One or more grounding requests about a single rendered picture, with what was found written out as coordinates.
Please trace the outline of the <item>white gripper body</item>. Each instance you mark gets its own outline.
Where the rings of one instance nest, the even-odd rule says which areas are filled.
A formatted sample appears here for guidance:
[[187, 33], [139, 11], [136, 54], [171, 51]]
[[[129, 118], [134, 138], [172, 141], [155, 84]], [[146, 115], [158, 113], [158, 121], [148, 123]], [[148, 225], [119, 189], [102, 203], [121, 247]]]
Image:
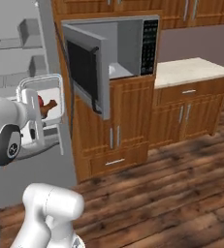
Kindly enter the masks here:
[[21, 100], [26, 106], [26, 123], [21, 129], [23, 147], [44, 147], [43, 124], [38, 102], [38, 94], [33, 89], [23, 89]]

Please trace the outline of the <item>brown chicken drumstick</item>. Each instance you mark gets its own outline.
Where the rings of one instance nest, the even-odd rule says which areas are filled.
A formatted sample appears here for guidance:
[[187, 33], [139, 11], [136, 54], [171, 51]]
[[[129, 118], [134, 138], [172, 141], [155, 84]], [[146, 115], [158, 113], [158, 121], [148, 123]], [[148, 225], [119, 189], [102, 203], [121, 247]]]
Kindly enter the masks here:
[[49, 103], [45, 106], [40, 107], [41, 117], [43, 119], [48, 117], [48, 112], [55, 108], [57, 106], [57, 103], [54, 100], [50, 100]]

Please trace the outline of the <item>clear tupperware container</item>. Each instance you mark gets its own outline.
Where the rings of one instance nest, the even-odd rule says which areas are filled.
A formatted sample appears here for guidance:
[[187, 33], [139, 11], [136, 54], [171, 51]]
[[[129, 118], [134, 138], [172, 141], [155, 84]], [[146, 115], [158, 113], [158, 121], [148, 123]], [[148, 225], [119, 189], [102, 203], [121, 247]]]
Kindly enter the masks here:
[[[63, 79], [59, 74], [42, 75], [36, 77], [29, 77], [23, 79], [16, 88], [16, 100], [23, 104], [26, 110], [25, 104], [21, 100], [21, 91], [23, 89], [33, 89], [43, 98], [44, 106], [49, 103], [50, 100], [54, 100], [57, 103], [55, 108], [52, 108], [48, 112], [48, 117], [43, 119], [43, 132], [45, 139], [44, 147], [23, 147], [26, 151], [34, 152], [49, 147], [51, 142], [61, 141], [59, 125], [62, 122], [62, 116], [65, 112], [65, 100]], [[26, 113], [23, 117], [23, 122], [20, 130], [25, 126]]]

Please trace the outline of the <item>grey microwave door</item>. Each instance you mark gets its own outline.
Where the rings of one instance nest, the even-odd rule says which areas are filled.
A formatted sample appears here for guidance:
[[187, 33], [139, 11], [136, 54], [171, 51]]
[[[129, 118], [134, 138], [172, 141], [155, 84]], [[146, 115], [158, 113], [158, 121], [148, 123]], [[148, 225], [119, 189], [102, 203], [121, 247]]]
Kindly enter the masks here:
[[103, 120], [110, 118], [108, 40], [77, 26], [62, 26], [75, 92]]

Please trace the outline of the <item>grey microwave oven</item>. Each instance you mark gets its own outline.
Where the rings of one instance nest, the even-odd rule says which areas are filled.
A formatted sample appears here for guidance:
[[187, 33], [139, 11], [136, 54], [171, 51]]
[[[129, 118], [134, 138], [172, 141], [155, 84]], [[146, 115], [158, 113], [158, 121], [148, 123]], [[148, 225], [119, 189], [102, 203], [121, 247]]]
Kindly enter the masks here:
[[159, 15], [135, 15], [77, 19], [64, 24], [102, 36], [108, 40], [109, 77], [128, 78], [154, 75]]

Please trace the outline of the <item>grey fridge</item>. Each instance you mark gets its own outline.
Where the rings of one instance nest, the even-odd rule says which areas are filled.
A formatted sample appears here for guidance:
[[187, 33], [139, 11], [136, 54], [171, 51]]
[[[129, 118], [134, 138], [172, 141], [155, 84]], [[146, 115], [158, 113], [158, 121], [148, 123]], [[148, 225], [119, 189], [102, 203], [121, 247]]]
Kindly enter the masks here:
[[[7, 37], [7, 28], [13, 28], [20, 16], [30, 16], [38, 12], [42, 27], [47, 70], [60, 73], [60, 60], [53, 23], [52, 0], [0, 0], [0, 38]], [[25, 155], [0, 169], [0, 208], [22, 203], [22, 194], [31, 183], [47, 183], [71, 188], [76, 185], [76, 173], [69, 131], [69, 118], [62, 117], [59, 124], [61, 142], [49, 141], [50, 148], [34, 156]]]

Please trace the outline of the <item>tall wooden cupboard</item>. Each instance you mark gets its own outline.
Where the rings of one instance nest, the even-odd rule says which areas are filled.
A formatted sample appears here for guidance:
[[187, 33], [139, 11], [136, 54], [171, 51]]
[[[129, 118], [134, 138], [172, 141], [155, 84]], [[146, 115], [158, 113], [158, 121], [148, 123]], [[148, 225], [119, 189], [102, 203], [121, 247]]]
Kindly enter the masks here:
[[77, 179], [143, 163], [162, 12], [52, 0]]

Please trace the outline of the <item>wooden drawer front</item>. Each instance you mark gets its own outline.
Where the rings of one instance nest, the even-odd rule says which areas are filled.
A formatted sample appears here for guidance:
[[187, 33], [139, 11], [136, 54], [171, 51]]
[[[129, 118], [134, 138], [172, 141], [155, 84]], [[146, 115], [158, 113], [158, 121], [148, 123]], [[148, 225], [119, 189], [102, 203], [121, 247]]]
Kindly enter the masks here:
[[[224, 82], [221, 80], [205, 80], [194, 83], [186, 83], [161, 89], [159, 104], [166, 105], [173, 102], [185, 101], [191, 98], [213, 95], [223, 91]], [[182, 94], [182, 91], [196, 89], [191, 94]]]
[[[90, 160], [90, 170], [92, 175], [106, 173], [108, 171], [116, 171], [137, 162], [138, 149], [122, 149], [120, 151], [106, 153]], [[107, 162], [124, 158], [125, 161], [114, 165], [106, 166]]]

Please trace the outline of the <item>low wooden cupboard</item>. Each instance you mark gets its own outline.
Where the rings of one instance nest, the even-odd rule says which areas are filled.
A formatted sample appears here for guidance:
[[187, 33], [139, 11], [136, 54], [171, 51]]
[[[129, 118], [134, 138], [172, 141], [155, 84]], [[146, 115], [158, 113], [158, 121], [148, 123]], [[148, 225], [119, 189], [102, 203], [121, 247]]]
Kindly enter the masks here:
[[154, 90], [149, 148], [213, 136], [224, 104], [224, 77]]

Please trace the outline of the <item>wooden wall cupboard door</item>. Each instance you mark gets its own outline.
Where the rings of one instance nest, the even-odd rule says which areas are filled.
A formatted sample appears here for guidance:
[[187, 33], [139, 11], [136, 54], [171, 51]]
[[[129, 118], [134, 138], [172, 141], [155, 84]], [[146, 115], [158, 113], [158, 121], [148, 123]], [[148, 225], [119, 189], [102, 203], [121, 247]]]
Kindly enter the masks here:
[[59, 14], [88, 14], [111, 12], [108, 0], [52, 0]]
[[165, 0], [163, 5], [162, 28], [175, 29], [187, 26], [189, 8], [186, 21], [183, 21], [185, 0]]
[[117, 4], [114, 0], [114, 9], [116, 11], [151, 11], [161, 10], [165, 0], [121, 0]]
[[210, 26], [224, 24], [224, 0], [199, 0], [195, 19], [190, 13], [189, 24], [194, 26]]

